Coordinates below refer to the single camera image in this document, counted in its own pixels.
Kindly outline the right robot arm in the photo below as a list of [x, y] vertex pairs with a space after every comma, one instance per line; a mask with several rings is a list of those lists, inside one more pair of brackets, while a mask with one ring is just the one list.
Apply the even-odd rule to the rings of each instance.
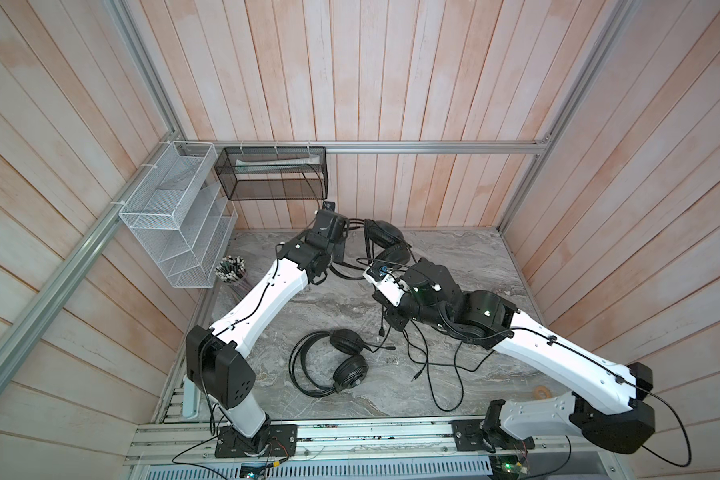
[[486, 450], [530, 445], [536, 436], [580, 436], [602, 449], [632, 454], [655, 432], [645, 401], [653, 373], [641, 363], [610, 362], [553, 333], [500, 295], [464, 291], [449, 270], [425, 258], [405, 267], [381, 261], [365, 279], [401, 331], [419, 322], [467, 344], [522, 361], [567, 387], [548, 399], [493, 400], [480, 425]]

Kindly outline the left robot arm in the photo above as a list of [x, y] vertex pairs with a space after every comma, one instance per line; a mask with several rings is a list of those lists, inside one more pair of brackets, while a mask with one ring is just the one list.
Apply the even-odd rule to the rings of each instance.
[[241, 443], [244, 455], [261, 454], [270, 420], [252, 394], [256, 374], [247, 357], [282, 308], [308, 285], [318, 285], [341, 257], [348, 218], [323, 203], [311, 226], [276, 247], [276, 258], [252, 290], [210, 327], [193, 327], [186, 338], [187, 377], [210, 409], [229, 426], [223, 431]]

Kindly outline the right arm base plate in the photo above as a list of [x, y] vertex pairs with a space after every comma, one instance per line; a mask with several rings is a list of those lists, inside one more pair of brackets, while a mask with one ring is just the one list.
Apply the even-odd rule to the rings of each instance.
[[453, 420], [450, 422], [458, 451], [532, 450], [532, 437], [517, 439], [502, 430], [497, 421]]

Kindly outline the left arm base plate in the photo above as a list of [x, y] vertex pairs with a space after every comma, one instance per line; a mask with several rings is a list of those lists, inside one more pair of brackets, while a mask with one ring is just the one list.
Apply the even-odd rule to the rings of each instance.
[[296, 424], [265, 424], [253, 437], [245, 437], [233, 426], [222, 427], [214, 456], [219, 459], [290, 458], [296, 453]]

